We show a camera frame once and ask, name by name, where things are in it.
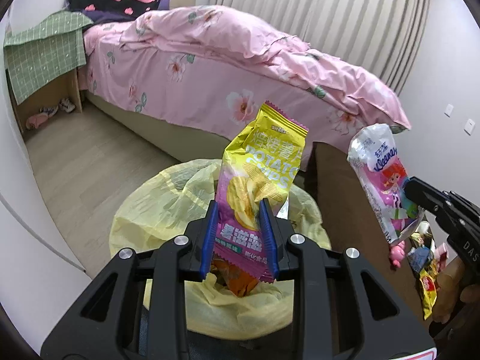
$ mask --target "pink duvet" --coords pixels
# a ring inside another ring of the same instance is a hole
[[[269,100],[347,152],[365,125],[410,128],[397,96],[373,74],[310,49],[261,19],[223,6],[147,12],[84,35],[88,89],[125,110],[233,139]]]

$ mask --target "curtain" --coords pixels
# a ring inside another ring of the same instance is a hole
[[[261,17],[312,48],[359,65],[400,93],[430,0],[210,0]]]

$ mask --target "garbage bag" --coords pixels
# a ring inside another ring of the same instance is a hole
[[[187,224],[205,217],[214,198],[221,160],[193,160],[171,166],[146,181],[123,202],[110,231],[110,253],[124,247],[136,252],[159,248],[183,234]],[[330,240],[313,198],[292,185],[289,219],[297,233],[325,249]],[[292,322],[293,281],[259,283],[252,292],[237,298],[208,274],[201,283],[185,283],[187,329],[228,340],[248,340],[282,329]],[[143,304],[149,307],[151,280]]]

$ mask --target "tissue packet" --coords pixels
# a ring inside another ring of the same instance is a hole
[[[266,102],[224,151],[214,252],[255,279],[273,282],[258,223],[260,201],[267,198],[274,215],[285,204],[307,131]]]
[[[407,239],[420,223],[421,211],[403,192],[408,177],[390,127],[375,124],[363,128],[350,143],[348,161],[388,243],[397,245]]]

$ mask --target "orange wrapper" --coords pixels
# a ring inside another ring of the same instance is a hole
[[[212,264],[222,274],[228,289],[239,298],[248,295],[258,284],[253,276],[218,256],[213,258]]]

